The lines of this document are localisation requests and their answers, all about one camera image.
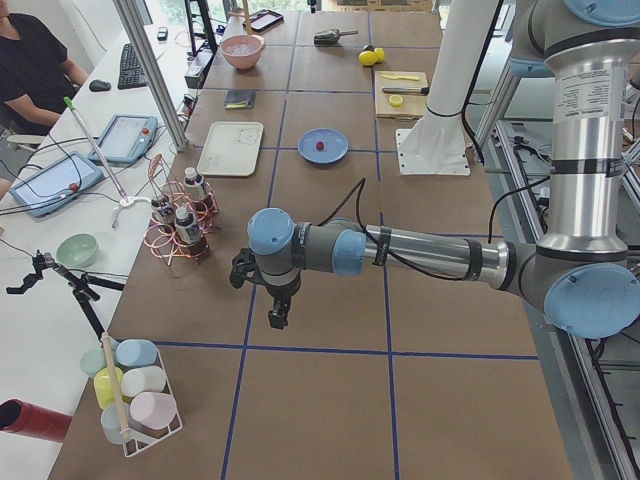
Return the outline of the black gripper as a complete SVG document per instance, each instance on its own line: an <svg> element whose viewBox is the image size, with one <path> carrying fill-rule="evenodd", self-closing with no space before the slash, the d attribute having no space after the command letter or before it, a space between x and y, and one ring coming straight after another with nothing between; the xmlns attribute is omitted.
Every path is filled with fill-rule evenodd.
<svg viewBox="0 0 640 480"><path fill-rule="evenodd" d="M273 308L268 312L271 328L284 329L288 325L288 313L292 297L299 291L300 287L300 279L294 279L284 285L265 284L267 292L273 298Z"/></svg>

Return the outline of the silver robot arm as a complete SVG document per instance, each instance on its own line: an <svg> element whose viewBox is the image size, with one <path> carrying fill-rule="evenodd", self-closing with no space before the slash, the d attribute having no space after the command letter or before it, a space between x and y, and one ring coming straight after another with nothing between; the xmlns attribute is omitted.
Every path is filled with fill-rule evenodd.
<svg viewBox="0 0 640 480"><path fill-rule="evenodd" d="M628 66L639 51L635 1L520 1L510 60L519 77L554 79L550 217L534 244L453 238L364 225L331 214L295 222L278 208L249 220L232 261L234 287L261 285L269 322L287 323L305 270L358 275L394 262L445 281L481 281L586 339L615 335L639 315L639 282L616 233Z"/></svg>

